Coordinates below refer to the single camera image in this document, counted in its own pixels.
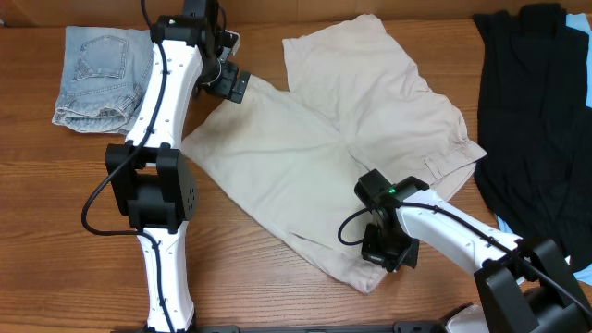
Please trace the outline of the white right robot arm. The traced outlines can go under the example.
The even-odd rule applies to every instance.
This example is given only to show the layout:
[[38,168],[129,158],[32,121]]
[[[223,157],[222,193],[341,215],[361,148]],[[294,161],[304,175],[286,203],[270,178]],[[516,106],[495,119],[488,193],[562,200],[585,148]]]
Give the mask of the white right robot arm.
[[364,260],[389,272],[416,267],[425,242],[473,277],[480,303],[396,332],[588,332],[591,305],[557,245],[491,228],[441,199],[422,180],[391,184],[377,170],[354,187],[373,220],[359,240]]

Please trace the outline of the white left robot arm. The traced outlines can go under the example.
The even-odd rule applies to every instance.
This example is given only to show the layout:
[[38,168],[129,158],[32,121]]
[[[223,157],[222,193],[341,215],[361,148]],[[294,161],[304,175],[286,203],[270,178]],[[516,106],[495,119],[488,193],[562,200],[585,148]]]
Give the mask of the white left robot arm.
[[228,57],[240,44],[226,17],[186,12],[151,28],[152,73],[140,114],[122,144],[105,152],[117,208],[129,219],[145,262],[150,310],[146,332],[193,332],[186,233],[197,210],[197,184],[181,152],[191,98],[200,92],[240,103],[250,78]]

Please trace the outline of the beige khaki shorts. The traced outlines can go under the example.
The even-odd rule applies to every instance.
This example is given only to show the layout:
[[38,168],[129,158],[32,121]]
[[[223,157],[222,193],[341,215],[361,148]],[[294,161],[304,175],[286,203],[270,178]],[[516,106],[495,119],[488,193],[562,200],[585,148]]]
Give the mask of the beige khaki shorts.
[[386,272],[357,245],[367,223],[358,178],[413,176],[449,199],[485,151],[379,18],[287,39],[283,50],[289,88],[251,77],[242,101],[220,104],[182,151],[297,254],[368,293]]

